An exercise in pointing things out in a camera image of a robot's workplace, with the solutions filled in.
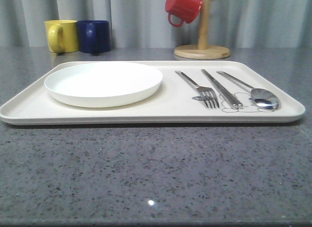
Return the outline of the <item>silver fork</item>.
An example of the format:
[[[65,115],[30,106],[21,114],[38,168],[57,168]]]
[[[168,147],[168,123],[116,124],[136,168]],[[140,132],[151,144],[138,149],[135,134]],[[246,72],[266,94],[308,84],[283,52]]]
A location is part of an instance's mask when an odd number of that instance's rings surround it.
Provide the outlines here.
[[[216,93],[212,88],[198,85],[194,80],[192,80],[188,75],[186,75],[182,71],[176,70],[175,72],[178,75],[185,78],[189,83],[191,83],[194,86],[194,88],[199,93],[202,101],[204,102],[205,106],[208,109],[219,109],[220,108]]]

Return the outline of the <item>beige rabbit serving tray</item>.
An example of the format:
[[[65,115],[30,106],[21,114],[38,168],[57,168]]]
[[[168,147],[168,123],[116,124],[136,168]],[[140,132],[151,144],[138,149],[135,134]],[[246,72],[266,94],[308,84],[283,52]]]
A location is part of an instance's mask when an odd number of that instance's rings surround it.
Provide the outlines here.
[[[53,99],[39,78],[3,104],[0,118],[13,125],[56,124],[136,124],[136,123],[289,123],[300,119],[305,107],[290,95],[254,72],[248,66],[232,61],[148,61],[163,73],[159,90],[151,97],[126,106],[82,108]],[[180,77],[182,71],[203,86],[210,83],[202,69],[208,71],[243,103],[240,110],[220,101],[220,109],[209,110],[196,100],[197,92]],[[258,108],[250,99],[248,88],[221,76],[231,74],[254,86],[271,91],[280,99],[276,111]]]

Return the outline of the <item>wooden mug tree stand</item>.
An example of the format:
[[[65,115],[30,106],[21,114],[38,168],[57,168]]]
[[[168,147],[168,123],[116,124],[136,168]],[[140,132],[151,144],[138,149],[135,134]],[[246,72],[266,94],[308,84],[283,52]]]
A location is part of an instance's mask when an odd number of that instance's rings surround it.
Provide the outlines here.
[[[231,55],[229,48],[208,44],[210,4],[211,0],[203,0],[199,16],[197,44],[178,46],[174,50],[176,56],[197,60],[216,60]]]

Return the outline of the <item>grey curtain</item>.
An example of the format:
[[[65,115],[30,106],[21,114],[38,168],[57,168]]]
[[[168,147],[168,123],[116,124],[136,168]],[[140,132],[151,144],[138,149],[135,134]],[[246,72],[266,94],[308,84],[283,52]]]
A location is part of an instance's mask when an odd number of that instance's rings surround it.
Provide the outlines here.
[[[45,47],[47,20],[107,20],[116,48],[196,43],[198,21],[171,26],[166,0],[0,0],[1,46]],[[312,0],[214,0],[209,43],[235,48],[312,45]]]

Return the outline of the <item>yellow mug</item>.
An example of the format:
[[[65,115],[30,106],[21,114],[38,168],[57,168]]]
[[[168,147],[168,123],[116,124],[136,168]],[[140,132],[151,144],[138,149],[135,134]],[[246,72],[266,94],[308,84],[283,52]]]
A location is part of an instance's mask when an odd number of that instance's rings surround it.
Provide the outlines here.
[[[79,51],[76,20],[50,20],[44,22],[48,48],[53,53]]]

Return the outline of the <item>dark blue mug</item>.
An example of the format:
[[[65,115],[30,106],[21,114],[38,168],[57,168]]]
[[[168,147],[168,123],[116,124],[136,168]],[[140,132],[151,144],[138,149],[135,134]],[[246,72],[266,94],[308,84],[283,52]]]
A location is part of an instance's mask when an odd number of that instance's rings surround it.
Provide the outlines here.
[[[77,21],[79,49],[84,53],[111,51],[110,24],[105,20]]]

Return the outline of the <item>white round plate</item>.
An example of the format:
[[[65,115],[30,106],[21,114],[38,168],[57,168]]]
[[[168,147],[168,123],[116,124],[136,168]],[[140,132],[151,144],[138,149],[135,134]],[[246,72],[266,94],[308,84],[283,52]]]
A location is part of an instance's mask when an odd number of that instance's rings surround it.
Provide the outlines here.
[[[134,62],[95,62],[63,68],[50,74],[44,85],[61,103],[87,108],[128,105],[152,96],[163,74]]]

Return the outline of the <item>red mug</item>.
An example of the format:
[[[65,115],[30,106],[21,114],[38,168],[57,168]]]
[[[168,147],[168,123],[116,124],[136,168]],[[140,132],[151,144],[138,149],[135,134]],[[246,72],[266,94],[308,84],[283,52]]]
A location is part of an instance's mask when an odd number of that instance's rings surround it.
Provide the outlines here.
[[[174,27],[192,23],[197,18],[202,4],[203,0],[166,0],[168,22]]]

